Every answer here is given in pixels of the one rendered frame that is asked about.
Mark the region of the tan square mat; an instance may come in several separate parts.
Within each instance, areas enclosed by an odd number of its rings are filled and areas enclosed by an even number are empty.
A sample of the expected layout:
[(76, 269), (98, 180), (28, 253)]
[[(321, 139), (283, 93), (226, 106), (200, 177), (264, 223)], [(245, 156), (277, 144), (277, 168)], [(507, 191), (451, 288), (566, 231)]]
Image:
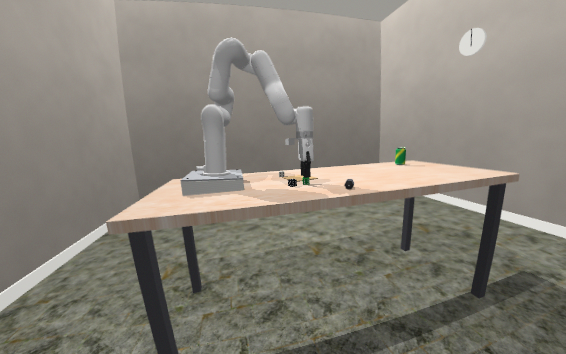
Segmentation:
[[(301, 176), (301, 175), (288, 176), (288, 177), (282, 177), (282, 178), (287, 179), (287, 180), (288, 180), (288, 179), (296, 179), (297, 182), (303, 181), (303, 176)], [(313, 180), (313, 179), (318, 179), (318, 178), (311, 176), (311, 177), (309, 177), (309, 179), (310, 179), (310, 180)]]

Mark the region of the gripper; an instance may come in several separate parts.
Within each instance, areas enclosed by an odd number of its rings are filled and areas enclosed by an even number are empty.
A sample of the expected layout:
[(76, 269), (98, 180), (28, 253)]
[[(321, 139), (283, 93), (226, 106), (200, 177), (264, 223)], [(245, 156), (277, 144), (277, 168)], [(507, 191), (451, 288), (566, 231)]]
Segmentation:
[[(298, 139), (298, 156), (301, 161), (301, 176), (311, 177), (311, 161), (314, 161), (313, 138)], [(309, 143), (309, 146), (306, 146)], [(305, 158), (305, 161), (304, 161)], [(312, 160), (311, 160), (312, 159)]]

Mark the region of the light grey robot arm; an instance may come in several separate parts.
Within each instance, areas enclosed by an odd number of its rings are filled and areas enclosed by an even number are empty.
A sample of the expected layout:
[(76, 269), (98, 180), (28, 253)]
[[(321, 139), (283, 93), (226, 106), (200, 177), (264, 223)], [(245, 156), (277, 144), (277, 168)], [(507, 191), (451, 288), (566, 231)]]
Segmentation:
[[(253, 58), (251, 58), (252, 55)], [(224, 126), (228, 125), (231, 120), (234, 104), (234, 93), (229, 87), (232, 63), (240, 70), (253, 75), (257, 73), (256, 76), (278, 120), (283, 125), (296, 124), (296, 138), (285, 139), (285, 145), (295, 145), (294, 139), (313, 138), (312, 108), (305, 106), (293, 109), (268, 54), (264, 51), (256, 51), (253, 54), (247, 53), (239, 40), (235, 38), (225, 39), (215, 49), (208, 85), (209, 98), (218, 102), (214, 105), (207, 105), (201, 113), (205, 165), (197, 167), (199, 167), (198, 170), (203, 170), (202, 175), (204, 176), (230, 174), (230, 171), (226, 170)], [(222, 121), (224, 121), (224, 126), (222, 126)]]

